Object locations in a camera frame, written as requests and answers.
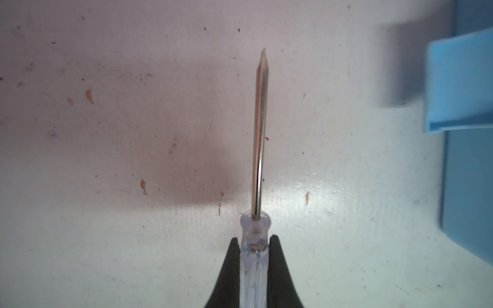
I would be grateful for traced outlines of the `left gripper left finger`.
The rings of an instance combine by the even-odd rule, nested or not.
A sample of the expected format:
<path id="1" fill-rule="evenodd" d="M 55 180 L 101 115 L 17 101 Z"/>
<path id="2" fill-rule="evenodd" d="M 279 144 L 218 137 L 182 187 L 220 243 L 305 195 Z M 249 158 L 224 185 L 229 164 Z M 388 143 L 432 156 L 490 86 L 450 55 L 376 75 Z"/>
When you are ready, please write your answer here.
<path id="1" fill-rule="evenodd" d="M 216 284 L 205 307 L 240 307 L 240 245 L 237 237 L 231 239 Z"/>

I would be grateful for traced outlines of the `small silver screwdriver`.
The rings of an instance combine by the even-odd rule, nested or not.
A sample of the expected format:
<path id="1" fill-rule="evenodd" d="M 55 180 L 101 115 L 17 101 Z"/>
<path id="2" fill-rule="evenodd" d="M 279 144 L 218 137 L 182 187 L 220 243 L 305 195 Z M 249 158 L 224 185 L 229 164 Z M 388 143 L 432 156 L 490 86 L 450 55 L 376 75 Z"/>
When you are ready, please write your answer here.
<path id="1" fill-rule="evenodd" d="M 255 120 L 252 168 L 251 209 L 242 214 L 240 225 L 240 307 L 267 306 L 269 262 L 269 215 L 262 211 L 262 184 L 265 126 L 267 115 L 269 66 L 267 51 L 262 50 L 256 71 Z"/>

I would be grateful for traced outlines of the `blue plastic tool box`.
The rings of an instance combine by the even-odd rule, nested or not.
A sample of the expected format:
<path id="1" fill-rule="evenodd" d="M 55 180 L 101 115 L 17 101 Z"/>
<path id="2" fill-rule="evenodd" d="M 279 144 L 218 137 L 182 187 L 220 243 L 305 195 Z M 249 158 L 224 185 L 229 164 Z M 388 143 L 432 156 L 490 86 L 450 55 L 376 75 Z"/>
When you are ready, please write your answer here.
<path id="1" fill-rule="evenodd" d="M 445 135 L 440 226 L 492 262 L 492 2 L 457 1 L 426 50 L 424 129 Z"/>

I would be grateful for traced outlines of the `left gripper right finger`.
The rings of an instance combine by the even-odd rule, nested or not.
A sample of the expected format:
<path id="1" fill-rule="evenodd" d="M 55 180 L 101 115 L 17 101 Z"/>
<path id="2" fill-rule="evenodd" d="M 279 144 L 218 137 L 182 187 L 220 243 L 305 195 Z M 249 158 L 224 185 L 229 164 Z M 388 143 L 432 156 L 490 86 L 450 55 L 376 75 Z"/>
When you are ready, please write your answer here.
<path id="1" fill-rule="evenodd" d="M 272 235 L 269 244 L 268 308 L 303 308 L 282 250 L 280 238 Z"/>

